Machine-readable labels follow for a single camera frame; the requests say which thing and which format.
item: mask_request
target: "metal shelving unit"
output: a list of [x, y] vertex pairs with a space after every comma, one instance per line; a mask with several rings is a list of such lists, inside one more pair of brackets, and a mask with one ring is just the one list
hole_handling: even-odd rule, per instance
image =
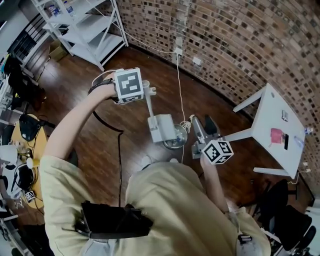
[[[49, 29], [61, 41], [64, 47], [73, 55], [97, 65], [104, 71], [103, 65], [123, 46], [128, 46], [128, 41], [121, 22], [116, 0], [73, 0], [70, 1], [75, 16], [71, 16], [64, 0], [31, 0], [41, 16], [46, 21]], [[112, 13], [110, 16], [88, 14], [87, 12], [103, 3], [110, 1]], [[54, 2], [59, 6], [61, 14], [49, 16], [45, 6]], [[121, 36], [108, 33], [112, 23], [120, 27]], [[62, 34], [59, 25], [68, 25], [67, 33]]]

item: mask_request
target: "wooden desk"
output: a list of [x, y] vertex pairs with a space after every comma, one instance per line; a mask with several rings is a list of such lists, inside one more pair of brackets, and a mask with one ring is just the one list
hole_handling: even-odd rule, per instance
[[[29, 116], [37, 119], [37, 117], [33, 114], [28, 114]], [[20, 142], [23, 144], [24, 148], [29, 148], [29, 149], [33, 149], [34, 146], [34, 150], [33, 150], [33, 158], [34, 159], [41, 159], [45, 147], [47, 145], [47, 135], [45, 133], [45, 130], [43, 127], [40, 128], [37, 136], [36, 136], [36, 140], [33, 139], [32, 141], [26, 141], [20, 133], [20, 124], [19, 121], [17, 121], [15, 123], [15, 127], [11, 136], [11, 139], [14, 142]], [[42, 201], [42, 194], [41, 194], [41, 186], [40, 186], [40, 176], [39, 176], [39, 170], [36, 167], [35, 168], [35, 173], [36, 173], [36, 182], [34, 184], [32, 184], [31, 189], [34, 191], [34, 194], [36, 196], [35, 200], [31, 201], [28, 203], [27, 199], [25, 196], [22, 197], [23, 201], [25, 201], [26, 204], [28, 204], [31, 208], [42, 208], [44, 206], [44, 202]]]

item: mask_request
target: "person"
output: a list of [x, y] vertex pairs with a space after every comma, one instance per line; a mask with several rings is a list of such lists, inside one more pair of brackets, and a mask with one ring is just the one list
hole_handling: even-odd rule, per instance
[[[266, 236], [245, 209], [229, 212], [217, 169], [204, 157], [200, 163], [206, 189], [195, 171], [177, 162], [153, 163], [130, 177], [125, 201], [153, 221], [147, 236], [96, 241], [75, 231], [81, 203], [94, 200], [81, 170], [65, 159], [93, 110], [115, 95], [113, 84], [94, 89], [64, 117], [47, 142], [39, 172], [45, 230], [54, 254], [269, 256]], [[238, 236], [242, 233], [254, 241], [248, 243], [251, 254], [241, 252], [244, 245]]]

